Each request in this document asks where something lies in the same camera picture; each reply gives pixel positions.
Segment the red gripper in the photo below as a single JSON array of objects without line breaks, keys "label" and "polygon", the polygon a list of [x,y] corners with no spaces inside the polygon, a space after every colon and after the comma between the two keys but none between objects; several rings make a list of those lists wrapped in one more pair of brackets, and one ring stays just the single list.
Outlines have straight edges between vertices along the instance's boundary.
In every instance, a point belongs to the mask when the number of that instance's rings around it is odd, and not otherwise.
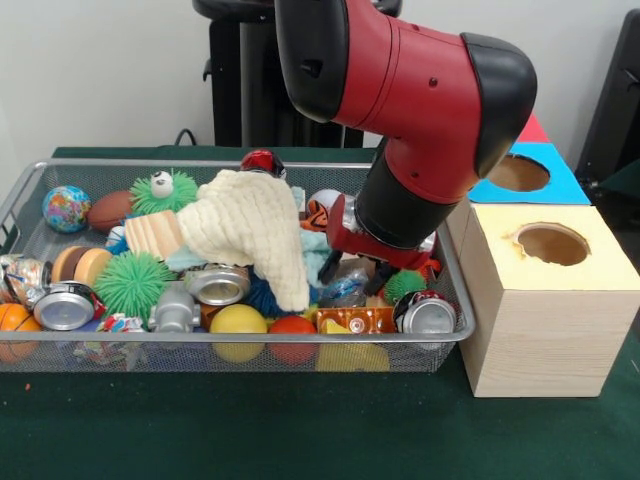
[{"label": "red gripper", "polygon": [[328,215],[327,239],[331,253],[320,269],[320,281],[329,283],[345,253],[377,261],[365,285],[376,296],[399,269],[423,265],[441,224],[441,206],[406,195],[341,195]]}]

